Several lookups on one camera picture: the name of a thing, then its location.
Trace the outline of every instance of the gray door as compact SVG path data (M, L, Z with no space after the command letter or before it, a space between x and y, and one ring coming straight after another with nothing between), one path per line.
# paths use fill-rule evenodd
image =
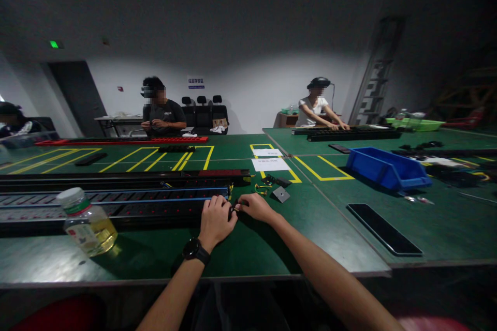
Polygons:
M107 115L85 61L49 63L74 119L85 137L102 137L94 118Z

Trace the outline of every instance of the exit sign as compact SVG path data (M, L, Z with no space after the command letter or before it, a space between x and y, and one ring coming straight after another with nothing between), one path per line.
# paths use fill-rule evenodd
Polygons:
M60 40L49 40L48 44L52 49L64 49L64 45L60 42Z

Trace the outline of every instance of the white t-shirt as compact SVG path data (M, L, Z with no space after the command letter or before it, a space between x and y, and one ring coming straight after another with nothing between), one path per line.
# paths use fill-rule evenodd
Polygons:
M307 107L314 112L314 114L319 115L323 107L328 104L328 101L324 97L317 98L316 107L312 107L311 102L309 101L309 97L302 98L299 101L299 118L295 123L296 127L314 127L316 125L316 121L312 120L307 116L306 113L302 110L302 105L307 105Z

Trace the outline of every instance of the black watch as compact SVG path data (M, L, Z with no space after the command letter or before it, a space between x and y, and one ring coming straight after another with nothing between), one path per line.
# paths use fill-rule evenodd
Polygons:
M186 260L199 259L205 266L211 260L211 256L203 249L202 244L197 238L192 238L185 244L183 257Z

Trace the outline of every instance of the black t-shirt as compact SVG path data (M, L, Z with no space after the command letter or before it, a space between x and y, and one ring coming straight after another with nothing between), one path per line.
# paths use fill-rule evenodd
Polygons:
M168 99L166 104L155 105L147 104L143 107L143 121L151 122L153 119L160 119L165 122L184 122L186 123L186 116L181 106L176 102ZM179 133L180 129L176 128L157 128L152 126L152 130L148 131L149 136L160 137L166 134Z
M0 138L9 136L21 136L23 134L41 132L42 127L40 123L36 121L27 120L23 124L16 126L6 125L0 129Z

